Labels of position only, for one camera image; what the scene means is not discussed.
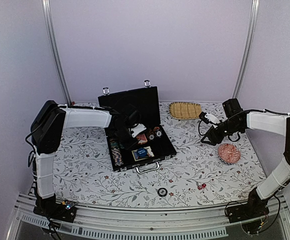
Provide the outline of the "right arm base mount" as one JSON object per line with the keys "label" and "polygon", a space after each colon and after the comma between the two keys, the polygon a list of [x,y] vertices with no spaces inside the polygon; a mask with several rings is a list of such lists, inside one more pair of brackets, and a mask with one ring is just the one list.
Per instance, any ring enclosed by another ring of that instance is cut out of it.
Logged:
{"label": "right arm base mount", "polygon": [[245,204],[238,202],[238,205],[227,205],[224,209],[224,214],[230,223],[262,217],[268,215],[269,212],[268,200],[259,200],[253,197]]}

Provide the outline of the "blue card deck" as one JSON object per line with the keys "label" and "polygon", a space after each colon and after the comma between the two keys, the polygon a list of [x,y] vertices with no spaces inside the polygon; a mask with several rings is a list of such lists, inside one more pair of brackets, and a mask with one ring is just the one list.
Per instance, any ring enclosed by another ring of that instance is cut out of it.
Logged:
{"label": "blue card deck", "polygon": [[138,157],[137,149],[131,151],[135,161],[140,161],[140,160],[144,160],[144,159],[148,159],[148,158],[154,157],[154,154],[153,154],[152,149],[151,149],[150,146],[147,146],[147,147],[144,147],[144,148],[147,149],[147,156],[145,156],[145,157]]}

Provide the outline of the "red patterned bowl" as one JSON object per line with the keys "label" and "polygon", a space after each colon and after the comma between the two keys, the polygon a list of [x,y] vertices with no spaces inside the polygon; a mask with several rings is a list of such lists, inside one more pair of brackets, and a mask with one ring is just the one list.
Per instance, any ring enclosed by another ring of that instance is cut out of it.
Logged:
{"label": "red patterned bowl", "polygon": [[241,152],[234,144],[221,144],[217,149],[217,153],[220,161],[226,165],[236,164],[241,159]]}

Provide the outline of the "left aluminium post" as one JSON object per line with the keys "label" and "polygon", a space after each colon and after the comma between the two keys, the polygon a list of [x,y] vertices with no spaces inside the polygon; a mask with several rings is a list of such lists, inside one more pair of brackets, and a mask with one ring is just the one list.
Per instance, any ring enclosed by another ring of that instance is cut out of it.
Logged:
{"label": "left aluminium post", "polygon": [[66,104],[71,105],[72,99],[70,96],[68,85],[66,83],[66,79],[65,79],[65,75],[64,75],[64,71],[63,71],[63,67],[61,63],[61,58],[60,58],[60,54],[59,54],[59,50],[57,46],[57,40],[56,40],[56,34],[54,30],[54,25],[53,25],[50,1],[42,0],[41,3],[42,3],[42,11],[43,11],[43,16],[45,20],[47,35],[50,42],[51,52],[52,52],[53,60],[55,63],[56,72],[57,72],[57,76],[60,83],[60,88],[64,95]]}

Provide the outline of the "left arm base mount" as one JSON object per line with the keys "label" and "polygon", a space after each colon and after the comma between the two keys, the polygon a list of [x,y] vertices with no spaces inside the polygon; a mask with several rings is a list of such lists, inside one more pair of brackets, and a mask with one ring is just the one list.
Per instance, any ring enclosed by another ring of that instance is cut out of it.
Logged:
{"label": "left arm base mount", "polygon": [[67,207],[61,203],[54,201],[35,201],[35,207],[33,213],[46,217],[48,220],[59,220],[63,222],[73,223],[76,218],[77,208],[75,206],[67,209]]}

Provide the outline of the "black white dealer button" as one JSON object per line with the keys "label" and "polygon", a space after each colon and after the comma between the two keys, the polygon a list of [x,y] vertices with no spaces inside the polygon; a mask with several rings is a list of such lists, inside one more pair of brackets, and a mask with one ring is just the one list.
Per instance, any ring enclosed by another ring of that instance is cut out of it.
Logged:
{"label": "black white dealer button", "polygon": [[167,194],[168,194],[168,191],[167,191],[166,188],[161,187],[161,188],[159,188],[159,189],[157,190],[157,194],[158,194],[158,196],[160,196],[160,197],[166,197]]}

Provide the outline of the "red card deck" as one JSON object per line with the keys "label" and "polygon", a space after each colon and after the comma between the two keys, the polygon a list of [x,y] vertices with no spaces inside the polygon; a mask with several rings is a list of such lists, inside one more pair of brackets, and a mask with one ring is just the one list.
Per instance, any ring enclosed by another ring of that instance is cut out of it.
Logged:
{"label": "red card deck", "polygon": [[136,136],[136,139],[137,139],[137,144],[138,145],[143,145],[143,144],[146,144],[148,142],[147,137],[146,137],[146,135],[144,133],[138,134]]}

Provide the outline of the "red dice pair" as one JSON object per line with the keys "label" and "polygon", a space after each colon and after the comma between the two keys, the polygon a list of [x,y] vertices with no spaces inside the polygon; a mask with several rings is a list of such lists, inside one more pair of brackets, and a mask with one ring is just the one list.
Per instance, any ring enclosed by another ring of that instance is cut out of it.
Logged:
{"label": "red dice pair", "polygon": [[201,184],[201,185],[198,185],[198,186],[197,186],[197,189],[198,189],[198,190],[203,190],[205,187],[206,187],[206,184],[203,183],[203,184]]}

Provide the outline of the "right aluminium post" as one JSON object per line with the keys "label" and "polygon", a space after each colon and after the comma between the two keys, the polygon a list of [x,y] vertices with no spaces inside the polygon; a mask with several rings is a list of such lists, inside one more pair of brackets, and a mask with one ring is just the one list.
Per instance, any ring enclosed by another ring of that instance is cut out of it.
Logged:
{"label": "right aluminium post", "polygon": [[243,49],[241,64],[239,67],[237,80],[236,80],[235,87],[233,90],[232,98],[239,97],[242,86],[243,86],[243,81],[244,81],[244,77],[246,74],[246,70],[247,70],[247,66],[248,66],[248,62],[249,62],[249,56],[251,53],[254,35],[255,35],[255,30],[256,30],[256,26],[257,26],[259,7],[260,7],[259,0],[252,0],[251,1],[251,9],[250,9],[250,15],[249,15],[246,41],[245,41],[245,45],[244,45],[244,49]]}

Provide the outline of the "dark chip stack 100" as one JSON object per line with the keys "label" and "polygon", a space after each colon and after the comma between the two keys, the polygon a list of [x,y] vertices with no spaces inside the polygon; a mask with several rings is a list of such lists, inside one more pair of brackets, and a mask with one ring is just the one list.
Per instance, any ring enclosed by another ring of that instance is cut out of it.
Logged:
{"label": "dark chip stack 100", "polygon": [[153,141],[155,139],[155,134],[151,128],[147,130],[146,137],[149,141]]}

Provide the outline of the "blue small blind button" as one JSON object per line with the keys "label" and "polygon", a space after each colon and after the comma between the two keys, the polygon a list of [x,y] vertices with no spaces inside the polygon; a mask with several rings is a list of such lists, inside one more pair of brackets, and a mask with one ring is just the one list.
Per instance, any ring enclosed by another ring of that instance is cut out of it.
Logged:
{"label": "blue small blind button", "polygon": [[140,158],[146,157],[148,155],[147,149],[143,147],[137,149],[136,153],[137,153],[137,156]]}

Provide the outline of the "woven bamboo tray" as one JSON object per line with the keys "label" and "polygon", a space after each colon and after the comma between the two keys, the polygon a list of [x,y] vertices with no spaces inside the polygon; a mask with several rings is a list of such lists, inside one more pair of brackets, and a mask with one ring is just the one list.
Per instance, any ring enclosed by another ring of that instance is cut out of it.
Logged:
{"label": "woven bamboo tray", "polygon": [[177,120],[194,120],[199,118],[202,108],[198,103],[172,102],[169,104],[169,113]]}

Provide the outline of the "front aluminium rail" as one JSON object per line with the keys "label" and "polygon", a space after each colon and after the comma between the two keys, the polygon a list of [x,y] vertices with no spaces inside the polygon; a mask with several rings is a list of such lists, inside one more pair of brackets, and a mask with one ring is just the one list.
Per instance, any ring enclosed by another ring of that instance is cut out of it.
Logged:
{"label": "front aluminium rail", "polygon": [[49,221],[33,212],[35,199],[20,194],[8,240],[290,240],[290,211],[282,195],[268,202],[269,215],[230,222],[228,205],[122,208],[77,205],[74,222]]}

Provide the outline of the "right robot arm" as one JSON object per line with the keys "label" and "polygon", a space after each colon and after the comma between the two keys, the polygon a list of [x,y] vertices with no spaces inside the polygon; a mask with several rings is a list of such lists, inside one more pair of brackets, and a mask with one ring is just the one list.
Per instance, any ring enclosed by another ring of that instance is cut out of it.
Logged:
{"label": "right robot arm", "polygon": [[269,109],[242,109],[238,99],[222,104],[225,119],[202,112],[199,119],[210,124],[201,142],[216,146],[233,134],[247,133],[261,165],[266,171],[262,180],[248,195],[243,213],[254,218],[268,200],[290,183],[290,113]]}

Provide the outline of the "black poker case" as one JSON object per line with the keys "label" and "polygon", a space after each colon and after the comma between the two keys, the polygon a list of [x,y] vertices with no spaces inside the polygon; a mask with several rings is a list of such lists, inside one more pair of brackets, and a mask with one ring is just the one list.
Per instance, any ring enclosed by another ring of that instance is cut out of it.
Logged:
{"label": "black poker case", "polygon": [[145,80],[143,88],[110,93],[103,88],[99,106],[111,114],[105,128],[112,169],[122,172],[155,164],[174,157],[177,152],[161,124],[159,94]]}

